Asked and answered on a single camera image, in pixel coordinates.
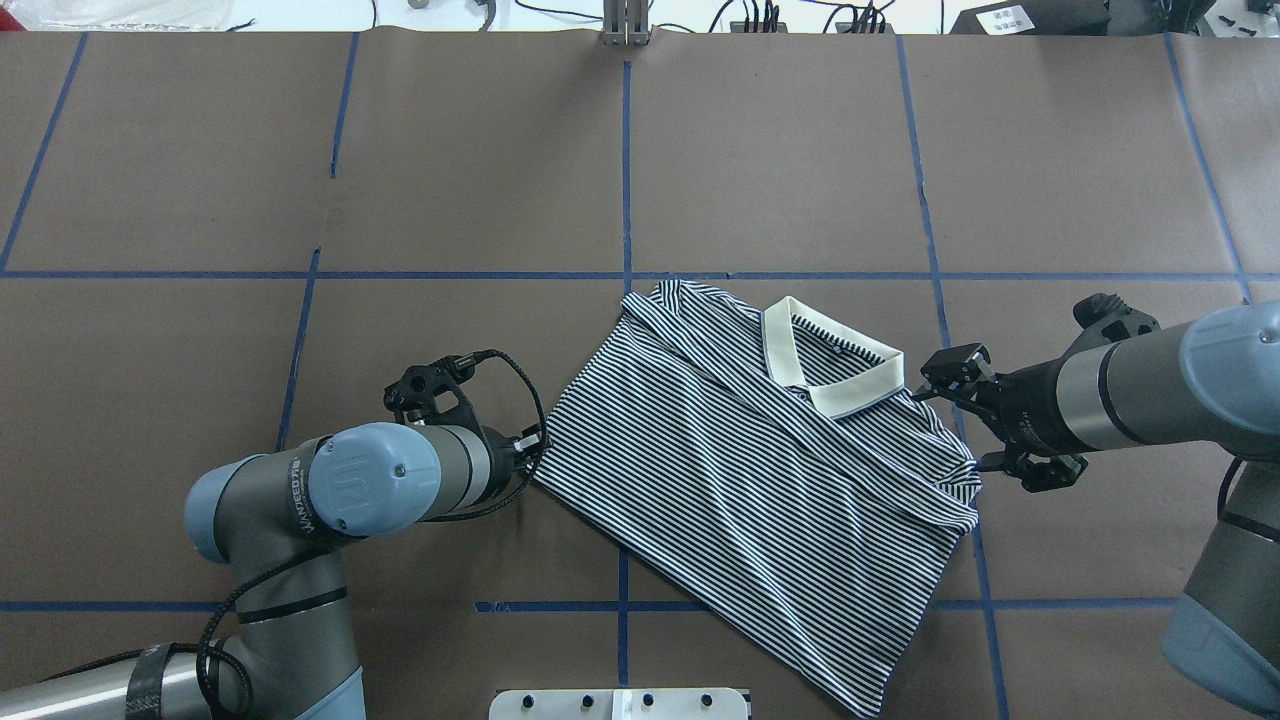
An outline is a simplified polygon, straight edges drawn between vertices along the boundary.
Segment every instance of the table surface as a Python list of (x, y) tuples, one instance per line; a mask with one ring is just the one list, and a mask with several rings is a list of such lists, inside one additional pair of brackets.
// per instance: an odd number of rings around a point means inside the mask
[[(1280, 299), (1280, 146), (1242, 142), (1280, 135), (1277, 63), (1190, 37), (0, 36), (0, 685), (198, 635), (229, 587), (182, 529), (202, 473), (387, 419), (381, 388), (445, 354), (507, 350), (550, 400), (658, 279), (794, 295), (911, 368), (1056, 356), (1094, 292), (1166, 325)], [(474, 388), (531, 421), (515, 378)], [(987, 477), (886, 716), (1245, 717), (1158, 651), (1226, 464)], [(347, 560), (374, 717), (618, 684), (845, 716), (540, 489)]]

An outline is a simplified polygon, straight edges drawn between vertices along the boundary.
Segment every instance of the white label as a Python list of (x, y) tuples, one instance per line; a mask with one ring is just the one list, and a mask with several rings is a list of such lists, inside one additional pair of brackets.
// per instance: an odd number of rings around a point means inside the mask
[(978, 13), (978, 22), (987, 35), (1012, 35), (1028, 29), (1036, 29), (1036, 23), (1027, 15), (1021, 5), (1010, 5), (998, 10)]

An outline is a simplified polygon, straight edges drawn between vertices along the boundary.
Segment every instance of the wire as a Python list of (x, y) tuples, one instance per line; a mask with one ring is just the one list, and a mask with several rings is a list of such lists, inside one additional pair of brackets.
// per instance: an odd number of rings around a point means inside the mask
[(577, 10), (553, 10), (552, 8), (539, 8), (538, 5), (530, 5), (529, 3), (525, 3), (525, 0), (513, 0), (513, 1), (516, 3), (516, 5), (520, 5), (521, 8), (524, 8), (526, 10), (536, 10), (539, 13), (548, 13), (548, 14), (553, 14), (553, 15), (573, 15), (575, 18), (584, 18), (584, 19), (588, 19), (588, 20), (603, 20), (604, 19), (600, 15), (588, 15), (586, 13), (579, 13)]
[(844, 9), (850, 9), (850, 10), (854, 12), (854, 23), (856, 24), (856, 22), (858, 22), (858, 6), (850, 5), (849, 3), (841, 3), (841, 4), (836, 5), (836, 9), (832, 10), (829, 15), (827, 15), (827, 24), (822, 26), (822, 32), (824, 35), (826, 35), (826, 32), (828, 29), (831, 29), (831, 23), (835, 22), (836, 15), (838, 15), (840, 12), (844, 10)]
[[(227, 612), (229, 612), (230, 609), (236, 605), (236, 601), (239, 600), (241, 596), (243, 596), (248, 591), (256, 588), (257, 585), (265, 583), (266, 580), (270, 580), (271, 578), (279, 575), (280, 573), (292, 570), (298, 565), (302, 565), (303, 562), (310, 562), (311, 560), (325, 556), (329, 552), (332, 551), (326, 547), (311, 548), (244, 582), (238, 588), (233, 589), (232, 594), (227, 596), (227, 600), (224, 600), (218, 606), (218, 610), (214, 611), (212, 616), (209, 618), (209, 623), (205, 624), (205, 632), (201, 633), (200, 643), (197, 643), (195, 650), (196, 684), (200, 685), (200, 694), (205, 698), (205, 702), (209, 705), (209, 708), (212, 711), (212, 716), (215, 719), (248, 717), (248, 714), (253, 710), (253, 683), (250, 682), (248, 673), (244, 671), (244, 665), (242, 665), (238, 660), (236, 660), (227, 652), (212, 647), (214, 633), (218, 632), (218, 625), (221, 624), (223, 618), (225, 618)], [(232, 670), (236, 671), (237, 675), (239, 675), (241, 683), (244, 687), (244, 700), (243, 702), (241, 702), (242, 706), (241, 708), (229, 710), (227, 708), (227, 706), (223, 705), (221, 698), (218, 697), (218, 691), (214, 688), (212, 680), (209, 676), (210, 657), (218, 657), (223, 662), (227, 662), (228, 665), (232, 666)]]
[(716, 10), (716, 17), (712, 18), (712, 27), (707, 28), (707, 32), (716, 32), (716, 23), (719, 22), (721, 15), (723, 15), (724, 10), (728, 10), (728, 6), (732, 5), (732, 4), (733, 4), (733, 0), (724, 0), (724, 4), (721, 5), (721, 9)]
[(525, 373), (525, 369), (521, 368), (520, 364), (517, 364), (515, 360), (512, 360), (511, 355), (507, 355), (500, 350), (483, 350), (480, 352), (476, 352), (475, 356), (476, 356), (476, 364), (480, 364), (490, 357), (500, 357), (504, 363), (507, 363), (507, 365), (511, 365), (511, 369), (515, 370), (516, 374), (520, 375), (520, 379), (525, 382), (525, 387), (529, 388), (529, 395), (532, 396), (534, 398), (534, 409), (538, 410), (538, 427), (541, 428), (543, 432), (541, 448), (539, 448), (538, 455), (534, 455), (532, 462), (530, 462), (529, 466), (525, 469), (525, 478), (520, 480), (520, 484), (516, 486), (516, 489), (507, 493), (507, 496), (503, 497), (502, 500), (486, 507), (481, 507), (480, 510), (472, 510), (470, 512), (461, 512), (457, 515), (440, 515), (439, 518), (431, 518), (429, 520), (424, 520), (425, 523), (454, 523), (458, 520), (474, 520), (476, 518), (483, 518), (485, 515), (489, 515), (490, 512), (497, 512), (498, 510), (502, 510), (507, 505), (511, 505), (517, 497), (520, 497), (520, 493), (525, 492), (525, 488), (529, 487), (529, 483), (534, 479), (534, 475), (538, 474), (538, 466), (543, 461), (543, 455), (552, 446), (550, 433), (547, 428), (547, 413), (543, 411), (543, 401), (538, 396), (538, 388), (534, 387), (534, 380), (529, 379), (529, 374)]
[[(197, 655), (198, 656), (198, 651), (200, 651), (200, 646), (196, 644), (196, 643), (174, 643), (173, 644), (173, 652), (175, 655), (177, 653), (191, 653), (191, 655)], [(104, 657), (101, 660), (95, 660), (92, 662), (86, 662), (84, 665), (81, 665), (78, 667), (72, 667), (70, 670), (64, 670), (64, 671), (61, 671), (61, 673), (59, 673), (56, 675), (50, 675), (50, 676), (45, 678), (44, 680), (41, 680), (41, 683), (47, 683), (49, 680), (56, 680), (59, 678), (65, 678), (68, 675), (77, 675), (79, 673), (88, 673), (90, 670), (97, 670), (100, 667), (106, 667), (108, 665), (115, 665), (116, 662), (120, 662), (120, 661), (124, 661), (124, 660), (133, 660), (136, 657), (140, 657), (142, 655), (142, 652), (143, 652), (142, 650), (131, 650), (128, 652), (120, 652), (120, 653), (113, 655), (110, 657)], [(214, 660), (218, 660), (219, 662), (225, 662), (232, 669), (232, 671), (234, 671), (236, 675), (238, 676), (238, 679), (241, 682), (241, 685), (244, 688), (244, 693), (246, 693), (244, 697), (246, 698), (252, 698), (253, 687), (252, 687), (252, 684), (248, 680), (248, 671), (244, 669), (244, 665), (239, 660), (237, 660), (229, 652), (225, 652), (225, 651), (219, 650), (219, 648), (210, 648), (209, 650), (209, 657), (212, 657)]]
[(849, 27), (845, 32), (854, 32), (861, 35), (869, 35), (876, 32), (876, 23), (881, 18), (881, 13), (876, 9), (874, 3), (868, 3), (867, 8), (863, 9), (860, 17), (854, 18), (854, 24)]
[(1226, 496), (1231, 492), (1231, 480), (1235, 479), (1235, 474), (1240, 471), (1240, 465), (1244, 461), (1239, 457), (1231, 460), (1231, 464), (1226, 468), (1226, 474), (1222, 475), (1222, 486), (1217, 488), (1217, 514), (1222, 515), (1226, 510)]
[(480, 26), (479, 32), (489, 32), (489, 28), (493, 27), (493, 20), (497, 17), (498, 17), (498, 0), (485, 0), (484, 24)]

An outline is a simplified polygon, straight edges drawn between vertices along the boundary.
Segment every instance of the blue tape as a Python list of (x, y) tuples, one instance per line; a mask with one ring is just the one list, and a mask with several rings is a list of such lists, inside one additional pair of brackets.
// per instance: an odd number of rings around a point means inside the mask
[[(902, 76), (902, 102), (906, 110), (906, 127), (911, 137), (911, 160), (915, 167), (915, 184), (920, 197), (920, 222), (928, 238), (929, 272), (933, 275), (933, 302), (938, 314), (938, 332), (942, 346), (951, 347), (951, 328), (947, 324), (946, 296), (942, 292), (942, 269), (938, 264), (938, 250), (933, 236), (933, 218), (929, 214), (929, 201), (924, 195), (924, 163), (920, 159), (920, 137), (915, 124), (915, 106), (911, 102), (911, 79), (906, 64), (906, 44), (902, 36), (895, 36), (897, 42), (897, 64)], [(964, 425), (959, 421), (960, 438), (964, 439)], [(1005, 669), (1000, 656), (1000, 638), (996, 633), (996, 612), (991, 603), (991, 583), (987, 578), (987, 555), (982, 543), (982, 524), (973, 530), (974, 557), (978, 566), (978, 588), (982, 593), (982, 615), (987, 628), (987, 652), (991, 656), (991, 676), (996, 689), (996, 708), (1000, 720), (1009, 720), (1009, 697), (1005, 692)]]
[(301, 281), (301, 270), (8, 270), (0, 277), (10, 279), (76, 279), (76, 281)]
[(628, 600), (631, 612), (708, 612), (705, 603), (696, 600)]
[(1208, 190), (1210, 202), (1213, 205), (1213, 215), (1217, 225), (1222, 229), (1222, 240), (1226, 242), (1226, 254), (1231, 258), (1231, 266), (1235, 268), (1235, 279), (1240, 283), (1240, 292), (1251, 304), (1253, 293), (1244, 274), (1244, 265), (1240, 263), (1240, 252), (1235, 247), (1235, 236), (1226, 223), (1226, 213), (1222, 211), (1222, 200), (1217, 195), (1217, 183), (1213, 182), (1213, 173), (1208, 169), (1208, 159), (1204, 156), (1204, 147), (1199, 141), (1199, 132), (1196, 131), (1196, 120), (1192, 118), (1190, 105), (1187, 104), (1187, 90), (1183, 87), (1183, 73), (1178, 68), (1178, 53), (1174, 50), (1174, 36), (1165, 33), (1165, 50), (1169, 54), (1169, 69), (1174, 74), (1174, 87), (1178, 90), (1178, 105), (1183, 109), (1183, 120), (1187, 123), (1187, 135), (1190, 136), (1192, 147), (1196, 150), (1196, 161), (1199, 163), (1201, 174), (1204, 177), (1204, 187)]
[(631, 60), (622, 61), (622, 291), (631, 292)]
[(67, 77), (63, 78), (63, 90), (54, 102), (54, 111), (49, 115), (49, 126), (45, 127), (45, 137), (40, 140), (40, 150), (36, 151), (36, 160), (31, 164), (31, 173), (27, 176), (27, 184), (22, 188), (22, 197), (18, 200), (18, 209), (13, 214), (13, 223), (9, 224), (9, 234), (4, 241), (4, 250), (0, 250), (0, 273), (9, 265), (9, 255), (13, 254), (13, 245), (18, 241), (18, 228), (22, 227), (22, 217), (27, 214), (27, 202), (31, 201), (31, 192), (36, 188), (36, 178), (40, 177), (40, 167), (45, 164), (45, 152), (54, 140), (54, 129), (58, 128), (58, 118), (63, 114), (63, 105), (72, 91), (72, 81), (76, 79), (76, 69), (79, 68), (81, 56), (84, 55), (84, 44), (88, 42), (88, 33), (82, 32), (79, 42), (76, 44), (76, 54), (72, 55), (72, 64), (67, 68)]
[(324, 270), (324, 281), (616, 281), (622, 273), (522, 270)]
[(212, 612), (216, 602), (154, 602), (127, 600), (0, 601), (0, 612)]
[(924, 195), (924, 161), (920, 159), (920, 136), (915, 126), (915, 105), (911, 102), (911, 78), (906, 69), (906, 44), (901, 35), (895, 35), (897, 44), (897, 68), (902, 78), (902, 105), (906, 111), (906, 132), (911, 138), (911, 165), (915, 168), (915, 191), (920, 201), (920, 223), (928, 241), (929, 279), (933, 281), (933, 304), (938, 314), (938, 327), (942, 328), (942, 346), (951, 347), (951, 328), (947, 325), (946, 301), (942, 296), (942, 274), (938, 266), (938, 246), (933, 240), (933, 215), (929, 213), (929, 199)]
[(996, 610), (1128, 610), (1172, 607), (1175, 597), (1082, 597), (1055, 600), (993, 600)]
[(631, 683), (630, 651), (627, 650), (627, 634), (631, 618), (628, 605), (631, 602), (631, 556), (626, 550), (618, 548), (618, 687), (625, 688)]
[(477, 602), (476, 612), (617, 612), (618, 603), (608, 601), (562, 600), (543, 602)]
[[(205, 281), (302, 281), (306, 270), (6, 270), (6, 279), (205, 279)], [(1140, 281), (1140, 282), (1233, 282), (1231, 273), (938, 273), (946, 282), (1046, 282), (1046, 281)], [(320, 270), (323, 281), (618, 281), (620, 272), (572, 270)], [(645, 281), (933, 281), (933, 273), (918, 272), (635, 272)], [(1280, 282), (1280, 273), (1245, 273), (1253, 282)]]
[(1231, 282), (1231, 273), (940, 273), (945, 281)]
[(351, 78), (356, 74), (356, 50), (360, 49), (360, 33), (351, 33), (351, 49), (347, 50), (347, 74), (342, 81), (342, 100), (338, 101), (338, 122), (333, 126), (333, 155), (329, 158), (329, 177), (338, 177), (338, 150), (342, 149), (342, 128), (347, 122), (347, 100), (351, 97)]
[(298, 313), (298, 334), (293, 338), (293, 357), (289, 360), (289, 379), (284, 386), (284, 407), (280, 409), (280, 430), (275, 436), (275, 451), (284, 450), (289, 434), (289, 420), (293, 418), (293, 396), (298, 388), (298, 361), (302, 359), (302, 345), (307, 338), (307, 322), (311, 319), (311, 296), (316, 288), (316, 275), (320, 268), (320, 249), (311, 252), (311, 268), (307, 270), (307, 288), (302, 292), (302, 311)]

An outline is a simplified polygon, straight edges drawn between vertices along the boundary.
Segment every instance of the blue joint cap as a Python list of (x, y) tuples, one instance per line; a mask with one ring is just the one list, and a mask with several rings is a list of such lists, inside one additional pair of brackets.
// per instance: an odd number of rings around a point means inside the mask
[(205, 560), (212, 562), (227, 562), (221, 550), (218, 550), (218, 539), (214, 538), (214, 518), (218, 515), (218, 501), (223, 498), (223, 491), (232, 475), (246, 462), (262, 455), (250, 455), (239, 462), (223, 465), (216, 470), (205, 473), (196, 484), (191, 486), (187, 493), (187, 505), (182, 510), (182, 520), (187, 525), (187, 537), (196, 543), (196, 552)]
[(1280, 717), (1280, 670), (1185, 593), (1174, 605), (1161, 651), (1213, 694), (1254, 715)]
[(330, 528), (388, 536), (426, 514), (440, 492), (440, 456), (417, 430), (369, 423), (333, 436), (311, 464), (307, 489)]
[(1280, 301), (1228, 307), (1187, 328), (1183, 379), (1215, 415), (1280, 436)]
[(364, 667), (356, 667), (340, 685), (324, 696), (297, 720), (365, 720)]

